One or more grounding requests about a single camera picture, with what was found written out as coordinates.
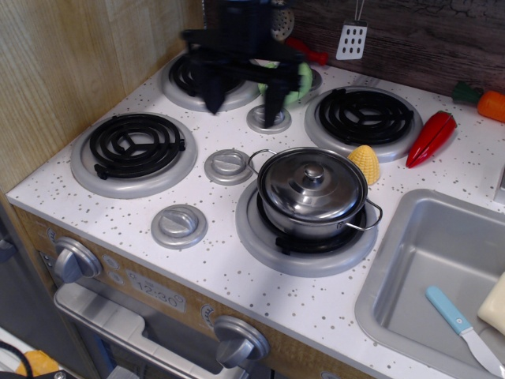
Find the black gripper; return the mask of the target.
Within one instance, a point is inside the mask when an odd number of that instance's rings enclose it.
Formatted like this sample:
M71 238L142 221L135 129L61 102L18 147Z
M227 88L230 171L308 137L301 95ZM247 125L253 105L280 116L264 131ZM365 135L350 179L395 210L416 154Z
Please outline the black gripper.
M275 39L272 32L278 12L289 1L219 1L216 28L185 30L193 80L205 106L217 114L226 98L223 75L238 69L246 81L265 84L264 128L275 124L285 98L300 88L298 65L303 56ZM252 65L253 59L278 62L276 68Z

